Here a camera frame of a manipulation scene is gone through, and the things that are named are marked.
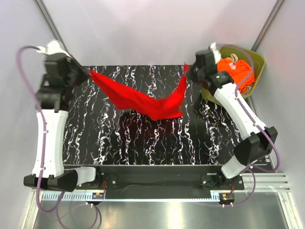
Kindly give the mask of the red t-shirt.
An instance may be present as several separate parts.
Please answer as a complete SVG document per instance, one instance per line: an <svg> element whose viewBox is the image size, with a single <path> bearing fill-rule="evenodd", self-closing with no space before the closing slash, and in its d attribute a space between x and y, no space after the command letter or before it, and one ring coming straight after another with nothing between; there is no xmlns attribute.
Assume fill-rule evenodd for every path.
<svg viewBox="0 0 305 229"><path fill-rule="evenodd" d="M183 76L177 88L167 97L154 99L148 95L123 85L109 77L90 70L90 76L110 101L120 110L133 109L147 115L154 121L179 118L183 116L181 105L187 87L186 72L189 65L183 65Z"/></svg>

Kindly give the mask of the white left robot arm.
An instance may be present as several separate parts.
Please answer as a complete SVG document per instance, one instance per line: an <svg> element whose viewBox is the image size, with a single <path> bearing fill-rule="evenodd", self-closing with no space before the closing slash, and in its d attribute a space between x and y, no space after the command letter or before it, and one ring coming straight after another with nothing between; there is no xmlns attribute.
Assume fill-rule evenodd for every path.
<svg viewBox="0 0 305 229"><path fill-rule="evenodd" d="M94 167L65 169L62 159L63 137L74 88L89 78L88 70L53 40L46 47L35 47L44 54L46 73L34 94L38 120L38 143L34 168L23 179L26 187L37 190L72 192L87 183L97 189L103 177Z"/></svg>

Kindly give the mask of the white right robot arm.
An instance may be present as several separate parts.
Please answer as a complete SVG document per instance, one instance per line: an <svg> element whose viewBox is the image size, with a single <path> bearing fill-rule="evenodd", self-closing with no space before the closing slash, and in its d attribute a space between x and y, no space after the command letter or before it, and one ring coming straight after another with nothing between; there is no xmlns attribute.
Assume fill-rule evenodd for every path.
<svg viewBox="0 0 305 229"><path fill-rule="evenodd" d="M218 70L220 60L217 49L197 51L186 77L200 83L221 103L241 135L242 141L234 148L233 157L202 184L203 187L227 189L249 166L271 153L278 132L274 127L267 127L253 113L230 74Z"/></svg>

